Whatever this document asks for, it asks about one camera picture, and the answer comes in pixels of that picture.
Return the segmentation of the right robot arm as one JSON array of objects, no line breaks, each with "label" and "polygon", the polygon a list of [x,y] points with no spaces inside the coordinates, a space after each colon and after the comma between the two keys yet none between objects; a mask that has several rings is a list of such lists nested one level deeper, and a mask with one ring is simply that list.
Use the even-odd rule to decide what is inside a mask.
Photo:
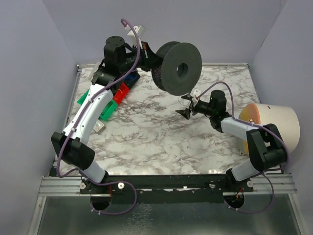
[{"label": "right robot arm", "polygon": [[209,102],[201,101],[190,94],[181,98],[190,101],[188,108],[176,111],[184,118],[203,114],[209,118],[212,128],[216,131],[247,142],[248,160],[226,172],[231,184],[260,175],[287,162],[288,149],[277,126],[272,123],[262,126],[234,118],[226,111],[227,100],[223,91],[212,91]]}]

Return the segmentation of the black cable spool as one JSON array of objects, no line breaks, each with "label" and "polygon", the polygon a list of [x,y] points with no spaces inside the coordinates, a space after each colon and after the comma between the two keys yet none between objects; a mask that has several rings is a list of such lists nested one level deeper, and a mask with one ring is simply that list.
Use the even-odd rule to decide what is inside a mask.
[{"label": "black cable spool", "polygon": [[171,41],[161,46],[156,55],[162,63],[151,71],[155,85],[175,96],[191,92],[202,70],[199,50],[191,43]]}]

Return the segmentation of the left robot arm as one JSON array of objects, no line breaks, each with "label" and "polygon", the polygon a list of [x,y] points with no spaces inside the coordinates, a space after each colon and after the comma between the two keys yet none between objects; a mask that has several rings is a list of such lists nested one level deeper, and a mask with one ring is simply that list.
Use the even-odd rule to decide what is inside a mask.
[{"label": "left robot arm", "polygon": [[181,96],[197,84],[201,63],[201,55],[191,43],[171,41],[153,52],[147,42],[136,40],[136,45],[130,46],[120,36],[109,37],[104,59],[78,113],[61,133],[54,132],[51,137],[58,159],[75,166],[91,181],[104,183],[108,173],[96,162],[87,143],[96,121],[127,76],[138,68],[150,71],[159,89]]}]

